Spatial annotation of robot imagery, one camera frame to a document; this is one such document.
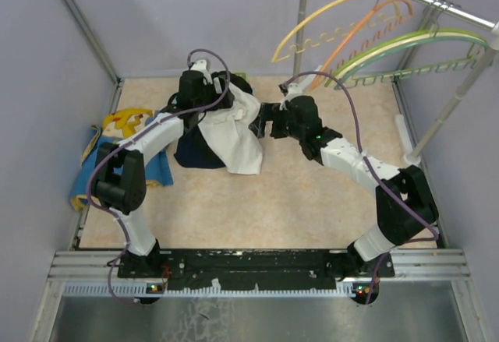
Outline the black t-shirt white trim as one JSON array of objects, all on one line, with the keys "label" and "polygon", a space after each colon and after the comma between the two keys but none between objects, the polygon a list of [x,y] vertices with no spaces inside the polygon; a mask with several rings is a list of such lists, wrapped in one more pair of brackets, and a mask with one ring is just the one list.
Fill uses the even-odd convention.
[{"label": "black t-shirt white trim", "polygon": [[[224,71],[220,72],[212,72],[211,73],[211,78],[214,84],[214,88],[217,93],[223,93],[225,90],[225,85],[227,81],[227,73]],[[250,84],[245,80],[243,76],[236,75],[234,73],[230,73],[230,83],[233,86],[236,86],[239,88],[241,91],[248,93],[248,94],[253,94],[253,89],[250,86]]]}]

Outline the off-white t-shirt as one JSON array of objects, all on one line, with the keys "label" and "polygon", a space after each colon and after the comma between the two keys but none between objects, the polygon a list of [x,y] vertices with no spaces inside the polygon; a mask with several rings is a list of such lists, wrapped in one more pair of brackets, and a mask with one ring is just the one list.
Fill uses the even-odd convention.
[{"label": "off-white t-shirt", "polygon": [[207,112],[199,124],[200,132],[228,172],[258,175],[264,150],[249,126],[259,114],[260,102],[232,83],[229,90],[234,96],[232,106]]}]

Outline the dark navy t-shirt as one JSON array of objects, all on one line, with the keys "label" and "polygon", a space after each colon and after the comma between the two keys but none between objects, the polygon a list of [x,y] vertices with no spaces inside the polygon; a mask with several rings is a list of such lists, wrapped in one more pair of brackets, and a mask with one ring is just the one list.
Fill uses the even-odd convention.
[{"label": "dark navy t-shirt", "polygon": [[184,134],[177,143],[174,158],[181,167],[219,169],[224,162],[207,145],[198,126]]}]

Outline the yellow hanger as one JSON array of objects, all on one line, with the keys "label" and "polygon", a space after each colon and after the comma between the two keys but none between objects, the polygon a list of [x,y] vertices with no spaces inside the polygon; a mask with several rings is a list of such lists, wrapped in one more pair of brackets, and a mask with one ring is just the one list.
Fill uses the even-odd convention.
[{"label": "yellow hanger", "polygon": [[[334,48],[343,41],[350,29],[355,26],[375,5],[386,0],[333,0],[306,14],[299,11],[298,23],[277,44],[273,51],[268,51],[268,60],[279,63],[295,56],[301,57],[307,51],[333,44]],[[360,53],[363,44],[373,41],[376,45],[393,33],[398,27],[410,20],[405,3],[398,4],[403,23],[395,23],[395,7],[390,4],[383,7],[364,28],[362,28],[342,48],[332,61],[338,67],[346,63],[353,53]]]}]

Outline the mint green hanger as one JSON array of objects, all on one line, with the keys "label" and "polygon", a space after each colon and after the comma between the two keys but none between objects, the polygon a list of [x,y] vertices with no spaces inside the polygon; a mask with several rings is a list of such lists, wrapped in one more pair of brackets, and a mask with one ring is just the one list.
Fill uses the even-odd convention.
[{"label": "mint green hanger", "polygon": [[[440,27],[454,28],[434,24],[429,29],[437,30]],[[367,66],[364,70],[359,72],[358,75],[365,76],[378,72],[412,68],[421,65],[428,65],[432,62],[442,62],[454,58],[461,58],[466,54],[468,49],[469,45],[462,42],[439,42],[436,44],[417,47],[383,58],[380,61]],[[347,86],[353,87],[350,81],[343,83]]]}]

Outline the cream hanger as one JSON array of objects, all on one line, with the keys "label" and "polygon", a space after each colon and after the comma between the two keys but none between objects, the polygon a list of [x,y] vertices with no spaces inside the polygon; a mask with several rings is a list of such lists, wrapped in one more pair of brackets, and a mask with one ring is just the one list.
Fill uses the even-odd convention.
[{"label": "cream hanger", "polygon": [[[374,17],[386,5],[392,4],[395,7],[394,25],[403,23],[405,21],[405,18],[401,15],[400,8],[398,6],[400,2],[406,4],[408,8],[408,15],[412,16],[412,4],[406,0],[386,0],[378,5],[375,5],[358,23],[355,24],[354,27],[350,29],[349,33],[331,53],[330,58],[327,61],[332,62],[340,53],[342,48],[350,41],[350,39],[353,38],[362,28],[364,28],[364,26],[368,24],[371,18]],[[453,28],[440,28],[436,31],[417,30],[415,32],[403,34],[399,37],[390,39],[378,45],[375,45],[373,41],[367,41],[363,44],[362,51],[360,53],[353,53],[351,55],[351,58],[346,63],[338,65],[336,70],[332,72],[332,75],[336,79],[346,81],[355,73],[379,59],[395,54],[402,50],[439,41],[461,41],[471,44],[468,54],[465,58],[463,58],[462,60],[455,59],[445,62],[444,66],[446,66],[446,68],[455,67],[459,65],[460,62],[464,62],[465,64],[476,62],[479,53],[481,51],[487,51],[489,49],[489,44],[484,38],[476,33],[469,32],[467,30]]]}]

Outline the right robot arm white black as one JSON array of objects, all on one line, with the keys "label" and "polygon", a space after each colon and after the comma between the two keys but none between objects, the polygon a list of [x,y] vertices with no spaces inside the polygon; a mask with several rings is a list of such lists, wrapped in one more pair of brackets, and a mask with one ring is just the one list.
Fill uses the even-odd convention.
[{"label": "right robot arm white black", "polygon": [[355,275],[366,276],[375,268],[376,259],[415,239],[424,229],[438,236],[434,224],[439,213],[419,167],[396,167],[359,150],[323,124],[310,96],[263,104],[249,128],[262,138],[267,124],[272,138],[296,139],[308,160],[349,176],[375,198],[375,225],[347,248],[346,262]]}]

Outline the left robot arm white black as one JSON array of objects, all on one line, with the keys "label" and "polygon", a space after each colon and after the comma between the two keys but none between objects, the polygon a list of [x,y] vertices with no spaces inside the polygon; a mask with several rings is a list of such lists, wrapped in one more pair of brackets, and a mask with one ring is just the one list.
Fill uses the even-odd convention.
[{"label": "left robot arm white black", "polygon": [[184,134],[191,117],[216,108],[228,96],[231,81],[228,70],[216,74],[191,66],[182,73],[178,92],[149,124],[127,139],[98,148],[87,182],[88,202],[115,218],[125,236],[124,251],[136,256],[134,266],[145,277],[162,268],[162,258],[153,253],[157,239],[143,209],[146,167]]}]

